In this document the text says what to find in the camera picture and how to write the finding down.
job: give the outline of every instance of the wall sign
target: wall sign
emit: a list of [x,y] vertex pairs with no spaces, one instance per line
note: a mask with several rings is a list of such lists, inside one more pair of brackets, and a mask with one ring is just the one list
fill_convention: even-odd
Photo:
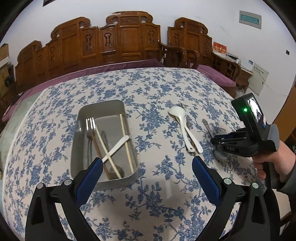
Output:
[[239,22],[261,29],[261,15],[239,11]]

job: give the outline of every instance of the wooden sofa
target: wooden sofa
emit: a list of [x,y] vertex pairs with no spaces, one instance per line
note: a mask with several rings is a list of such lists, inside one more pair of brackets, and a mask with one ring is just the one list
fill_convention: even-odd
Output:
[[226,60],[213,52],[212,38],[208,36],[207,27],[200,22],[188,18],[176,19],[175,26],[168,27],[168,42],[170,46],[187,49],[188,53],[188,50],[191,50],[188,58],[194,69],[199,64],[207,65],[234,82],[241,72],[239,64]]
[[44,47],[33,41],[18,55],[17,92],[70,72],[111,63],[155,58],[166,67],[188,66],[186,50],[160,41],[160,25],[142,11],[112,13],[104,27],[79,17],[54,28]]

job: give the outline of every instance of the white spoon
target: white spoon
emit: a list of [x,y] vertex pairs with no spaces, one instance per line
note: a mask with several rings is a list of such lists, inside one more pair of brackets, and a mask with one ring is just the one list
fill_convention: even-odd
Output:
[[185,132],[185,128],[184,128],[184,122],[185,122],[185,125],[186,125],[186,113],[185,113],[185,110],[183,108],[181,108],[180,106],[174,106],[172,108],[170,108],[168,110],[169,114],[177,117],[177,119],[179,119],[179,123],[180,123],[180,127],[181,127],[181,132],[182,132],[182,135],[183,135],[183,138],[184,138],[184,142],[185,142],[185,145],[188,149],[189,152],[195,152],[195,149],[193,148],[193,146],[191,145],[187,135],[186,135],[186,132]]
[[200,143],[198,142],[198,140],[196,140],[195,136],[189,130],[189,128],[187,127],[187,125],[185,125],[184,127],[185,127],[185,130],[187,131],[188,135],[190,136],[191,140],[193,141],[194,145],[196,146],[198,153],[199,154],[203,153],[203,148],[200,145]]
[[[124,145],[124,143],[126,143],[127,141],[129,140],[129,136],[128,135],[125,135],[125,136],[123,136],[116,144],[115,144],[115,146],[109,151],[109,155],[110,156],[112,156],[115,152],[117,152],[118,151],[118,149],[120,148],[120,147],[122,147],[123,145]],[[103,163],[105,162],[105,161],[107,161],[108,160],[108,157],[107,156],[104,156],[103,157],[103,159],[102,159],[102,161],[103,161]]]

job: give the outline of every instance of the blue floral tablecloth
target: blue floral tablecloth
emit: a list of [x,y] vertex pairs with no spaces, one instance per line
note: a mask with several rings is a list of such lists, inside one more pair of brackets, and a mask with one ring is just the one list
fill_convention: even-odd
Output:
[[[78,111],[110,99],[123,101],[140,178],[129,187],[96,191],[81,211],[101,240],[195,240],[210,219],[210,204],[193,175],[180,127],[168,109],[183,103],[205,163],[236,184],[255,179],[251,159],[231,156],[220,163],[210,136],[243,126],[232,98],[197,70],[143,68],[89,75],[49,87],[33,104],[15,135],[3,184],[5,219],[20,240],[36,184],[61,184],[70,176],[71,146]],[[224,232],[236,217],[238,205]],[[74,239],[58,206],[68,237]]]

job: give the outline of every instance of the metal tray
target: metal tray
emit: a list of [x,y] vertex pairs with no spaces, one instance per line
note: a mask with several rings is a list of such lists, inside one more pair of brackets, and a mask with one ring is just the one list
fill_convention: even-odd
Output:
[[[89,150],[89,139],[86,136],[86,119],[92,117],[94,118],[96,126],[103,139],[104,134],[102,135],[102,131],[105,132],[106,140],[109,146],[108,150],[111,150],[111,148],[123,137],[119,114],[122,114],[123,116],[126,135],[130,136],[124,104],[120,100],[108,100],[93,103],[80,109],[77,117],[71,153],[70,173],[72,177],[75,177],[81,170],[87,169],[93,159],[97,157],[96,149],[93,143],[91,144],[91,150]],[[98,140],[97,135],[96,140],[99,149],[104,156],[105,152],[100,141]],[[116,166],[120,166],[123,169],[124,177],[115,180],[108,180],[105,172],[103,172],[94,188],[95,191],[126,187],[136,182],[139,177],[138,161],[134,152],[131,136],[127,143],[135,172],[131,173],[126,154],[126,148],[123,145],[116,153],[112,155],[112,159]],[[105,164],[107,169],[110,170],[110,162],[106,161]]]

